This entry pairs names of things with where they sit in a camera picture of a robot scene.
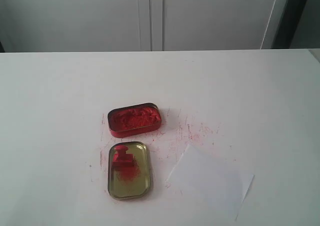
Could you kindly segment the gold metal tin lid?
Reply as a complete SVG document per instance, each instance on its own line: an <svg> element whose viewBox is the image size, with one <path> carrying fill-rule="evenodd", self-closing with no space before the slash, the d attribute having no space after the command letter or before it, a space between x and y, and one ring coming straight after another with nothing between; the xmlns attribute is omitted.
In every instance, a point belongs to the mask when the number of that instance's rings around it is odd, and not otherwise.
<svg viewBox="0 0 320 226"><path fill-rule="evenodd" d="M133 154L133 167L113 169L112 160L118 145L127 146L127 153ZM139 198L149 192L152 169L149 150L145 144L138 141L122 142L109 150L107 185L109 195L116 200Z"/></svg>

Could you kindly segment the red rubber stamp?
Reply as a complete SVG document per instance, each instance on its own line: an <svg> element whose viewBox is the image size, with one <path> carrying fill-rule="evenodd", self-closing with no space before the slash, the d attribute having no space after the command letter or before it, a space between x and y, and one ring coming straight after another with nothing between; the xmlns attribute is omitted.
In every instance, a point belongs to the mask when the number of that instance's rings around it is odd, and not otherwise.
<svg viewBox="0 0 320 226"><path fill-rule="evenodd" d="M112 158L113 169L122 169L134 166L133 154L127 153L128 147L125 145L118 145L115 147L115 154Z"/></svg>

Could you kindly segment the white cabinet with doors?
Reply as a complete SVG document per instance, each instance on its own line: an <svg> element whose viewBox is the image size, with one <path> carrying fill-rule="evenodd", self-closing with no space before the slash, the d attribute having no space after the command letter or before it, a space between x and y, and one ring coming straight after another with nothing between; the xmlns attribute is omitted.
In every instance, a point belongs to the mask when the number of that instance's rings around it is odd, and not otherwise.
<svg viewBox="0 0 320 226"><path fill-rule="evenodd" d="M287 0L0 0L6 52L269 49Z"/></svg>

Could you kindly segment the white paper sheet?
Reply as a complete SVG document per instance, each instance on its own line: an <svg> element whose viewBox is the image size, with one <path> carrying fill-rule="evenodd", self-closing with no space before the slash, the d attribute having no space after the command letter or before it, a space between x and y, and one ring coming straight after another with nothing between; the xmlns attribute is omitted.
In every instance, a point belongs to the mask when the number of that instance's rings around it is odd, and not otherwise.
<svg viewBox="0 0 320 226"><path fill-rule="evenodd" d="M188 144L167 182L236 220L254 176Z"/></svg>

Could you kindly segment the red ink paste tin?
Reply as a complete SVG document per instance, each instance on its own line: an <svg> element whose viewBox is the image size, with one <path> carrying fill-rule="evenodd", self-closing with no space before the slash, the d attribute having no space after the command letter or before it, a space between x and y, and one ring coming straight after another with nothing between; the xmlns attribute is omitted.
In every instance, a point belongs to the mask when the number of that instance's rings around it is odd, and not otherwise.
<svg viewBox="0 0 320 226"><path fill-rule="evenodd" d="M109 111L108 127L115 138L125 138L158 130L162 124L160 111L154 103L143 103Z"/></svg>

